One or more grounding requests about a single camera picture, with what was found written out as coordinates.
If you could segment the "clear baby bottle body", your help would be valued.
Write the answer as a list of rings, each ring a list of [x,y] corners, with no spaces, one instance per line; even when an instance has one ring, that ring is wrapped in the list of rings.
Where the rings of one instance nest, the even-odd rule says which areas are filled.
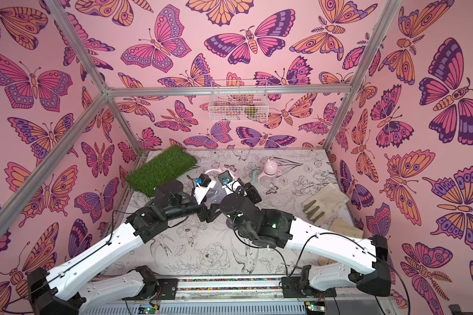
[[[264,186],[277,186],[279,183],[279,180],[277,177],[268,177],[268,176],[265,176],[263,178],[261,178],[261,184],[264,185]]]

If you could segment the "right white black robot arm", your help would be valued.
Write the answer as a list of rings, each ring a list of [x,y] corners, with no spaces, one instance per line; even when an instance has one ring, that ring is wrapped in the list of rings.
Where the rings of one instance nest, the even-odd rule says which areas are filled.
[[[276,209],[260,209],[242,186],[225,186],[220,210],[235,234],[257,248],[298,249],[333,261],[314,272],[303,268],[308,285],[318,291],[354,286],[377,297],[390,296],[392,277],[388,241],[383,236],[354,238],[322,229]]]

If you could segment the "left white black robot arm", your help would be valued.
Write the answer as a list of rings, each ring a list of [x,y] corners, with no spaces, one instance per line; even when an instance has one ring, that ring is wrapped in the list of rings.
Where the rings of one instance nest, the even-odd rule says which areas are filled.
[[[34,270],[27,277],[27,299],[34,314],[80,314],[121,299],[155,298],[160,285],[147,266],[106,280],[94,281],[94,277],[166,231],[172,220],[197,215],[201,221],[212,222],[217,216],[215,207],[207,207],[204,200],[215,184],[214,179],[198,178],[193,193],[186,194],[180,181],[165,182],[156,187],[153,199],[128,215],[110,235],[51,270]]]

